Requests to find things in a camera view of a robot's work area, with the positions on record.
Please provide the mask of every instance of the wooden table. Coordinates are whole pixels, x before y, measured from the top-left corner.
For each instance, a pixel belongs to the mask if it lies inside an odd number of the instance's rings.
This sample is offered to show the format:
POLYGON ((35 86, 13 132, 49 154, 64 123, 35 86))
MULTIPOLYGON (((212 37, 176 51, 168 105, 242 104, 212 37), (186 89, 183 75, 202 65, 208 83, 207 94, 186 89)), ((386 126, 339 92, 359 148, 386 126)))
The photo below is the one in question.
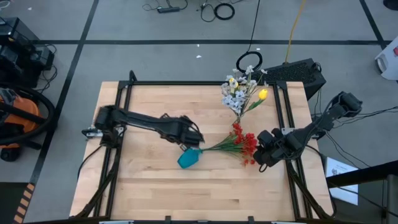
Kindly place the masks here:
MULTIPOLYGON (((117 82, 103 82, 96 111, 114 104, 117 82)), ((288 83, 290 104, 297 128, 311 122, 302 83, 288 83)), ((278 128, 272 88, 268 98, 241 121, 245 132, 257 136, 262 130, 278 128)), ((231 131, 235 120, 231 110, 221 104, 219 86, 133 86, 130 111, 159 117, 187 115, 205 137, 205 146, 220 142, 231 131)), ((88 141, 85 156, 99 145, 88 141)), ((309 145, 317 148, 316 141, 309 145)), ((70 215, 77 214, 98 188, 104 152, 97 152, 81 170, 70 215)), ((222 152, 204 153, 193 167, 183 170, 177 164, 182 151, 155 132, 128 127, 123 142, 118 182, 114 196, 113 220, 294 220, 284 162, 258 172, 258 165, 243 167, 241 161, 222 152)), ((328 187, 321 160, 311 149, 302 155, 309 191, 323 209, 332 214, 328 187)), ((304 217, 302 195, 297 188, 300 212, 304 217)), ((106 200, 103 199, 101 214, 106 200)))

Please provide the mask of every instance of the yellow cable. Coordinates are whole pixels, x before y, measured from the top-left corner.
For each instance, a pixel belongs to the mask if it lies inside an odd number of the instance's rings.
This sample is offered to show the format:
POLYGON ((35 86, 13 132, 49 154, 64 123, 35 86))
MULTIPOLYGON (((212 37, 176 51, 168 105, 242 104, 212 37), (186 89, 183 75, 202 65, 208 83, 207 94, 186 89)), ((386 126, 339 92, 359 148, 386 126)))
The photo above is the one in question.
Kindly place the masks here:
POLYGON ((293 39, 293 32, 294 32, 294 29, 296 28, 296 24, 297 24, 297 21, 299 20, 299 17, 300 17, 300 15, 301 15, 301 12, 303 11, 305 1, 306 1, 306 0, 303 0, 303 2, 301 3, 300 10, 298 11, 296 20, 294 21, 292 31, 290 31, 289 45, 287 46, 287 52, 286 52, 285 63, 287 63, 287 57, 289 56, 290 45, 292 44, 292 39, 293 39))

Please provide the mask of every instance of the white paper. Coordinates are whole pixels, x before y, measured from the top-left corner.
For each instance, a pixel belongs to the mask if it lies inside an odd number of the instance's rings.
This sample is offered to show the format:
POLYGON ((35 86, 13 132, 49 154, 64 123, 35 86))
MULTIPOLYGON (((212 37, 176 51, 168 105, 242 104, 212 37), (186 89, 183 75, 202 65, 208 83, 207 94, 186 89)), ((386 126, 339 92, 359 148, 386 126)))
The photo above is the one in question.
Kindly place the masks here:
MULTIPOLYGON (((358 170, 356 167, 352 167, 350 165, 347 165, 345 163, 339 162, 337 160, 334 160, 332 158, 327 158, 326 160, 326 177, 330 177, 333 175, 338 175, 338 174, 344 174, 346 172, 351 172, 354 170, 358 170)), ((344 189, 357 192, 358 193, 358 184, 356 185, 350 185, 350 186, 344 186, 342 187, 344 189)), ((353 205, 358 205, 358 195, 339 189, 339 188, 331 188, 330 189, 331 196, 340 200, 343 200, 348 203, 352 203, 353 205)))

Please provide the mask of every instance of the green leaf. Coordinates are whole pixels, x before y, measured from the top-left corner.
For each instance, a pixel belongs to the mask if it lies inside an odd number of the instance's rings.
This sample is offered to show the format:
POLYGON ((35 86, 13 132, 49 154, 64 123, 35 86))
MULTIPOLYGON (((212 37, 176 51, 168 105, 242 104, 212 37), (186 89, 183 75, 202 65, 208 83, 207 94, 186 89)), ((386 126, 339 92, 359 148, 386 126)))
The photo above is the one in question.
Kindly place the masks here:
POLYGON ((260 105, 264 100, 258 100, 257 102, 253 102, 251 103, 251 105, 249 106, 248 110, 253 110, 254 108, 256 108, 258 105, 260 105))

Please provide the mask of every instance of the concrete floor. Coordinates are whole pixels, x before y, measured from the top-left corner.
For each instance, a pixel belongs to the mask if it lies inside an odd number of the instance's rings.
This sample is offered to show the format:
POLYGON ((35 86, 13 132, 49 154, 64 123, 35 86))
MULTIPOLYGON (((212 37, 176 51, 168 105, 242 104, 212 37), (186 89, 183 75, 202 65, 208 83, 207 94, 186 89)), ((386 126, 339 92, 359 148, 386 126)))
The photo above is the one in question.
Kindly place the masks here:
MULTIPOLYGON (((61 103, 58 99, 65 80, 68 80, 67 77, 72 78, 26 222, 68 217, 75 192, 76 173, 86 145, 80 131, 92 122, 101 82, 125 80, 130 70, 134 70, 139 80, 223 80, 234 68, 236 59, 247 50, 247 44, 84 44, 85 39, 250 39, 257 1, 237 3, 234 5, 236 15, 233 19, 216 19, 211 23, 200 19, 198 0, 188 1, 185 10, 171 14, 158 14, 141 8, 145 3, 154 5, 155 1, 152 0, 13 1, 0 12, 2 17, 19 17, 42 40, 60 40, 56 44, 58 52, 54 62, 58 77, 44 92, 54 105, 61 103), (92 6, 96 6, 93 21, 88 23, 87 35, 82 35, 92 6)), ((382 38, 395 38, 398 35, 395 22, 398 12, 385 8, 382 0, 365 2, 382 38)), ((254 39, 287 40, 300 3, 299 0, 262 0, 254 39)), ((184 1, 174 0, 172 4, 182 6, 184 1)), ((223 10, 220 13, 227 15, 228 12, 223 10)), ((206 18, 211 16, 208 11, 204 13, 206 18)), ((360 0, 308 0, 294 39, 342 40, 340 45, 308 42, 308 45, 293 45, 291 48, 291 62, 313 58, 321 63, 322 74, 327 80, 322 90, 323 106, 340 91, 352 92, 363 100, 364 113, 398 105, 398 84, 383 79, 374 66, 374 57, 381 51, 380 45, 346 45, 344 42, 377 40, 360 0)), ((260 48, 264 57, 262 67, 266 68, 283 62, 287 46, 252 46, 252 49, 257 48, 260 48)), ((251 58, 243 62, 246 66, 255 63, 255 59, 251 58)), ((311 110, 315 102, 315 97, 310 100, 311 110)), ((331 135, 346 151, 373 166, 398 159, 397 133, 397 115, 386 113, 348 124, 333 130, 331 135)), ((336 152, 329 139, 323 138, 318 143, 325 155, 348 162, 336 152)), ((39 151, 25 149, 16 162, 0 161, 0 181, 28 182, 38 156, 39 151)), ((382 182, 360 185, 359 191, 375 202, 382 203, 382 182)), ((358 207, 338 202, 338 211, 338 217, 341 218, 362 222, 381 220, 379 210, 362 200, 358 207), (356 215, 359 212, 362 212, 362 216, 356 215)))

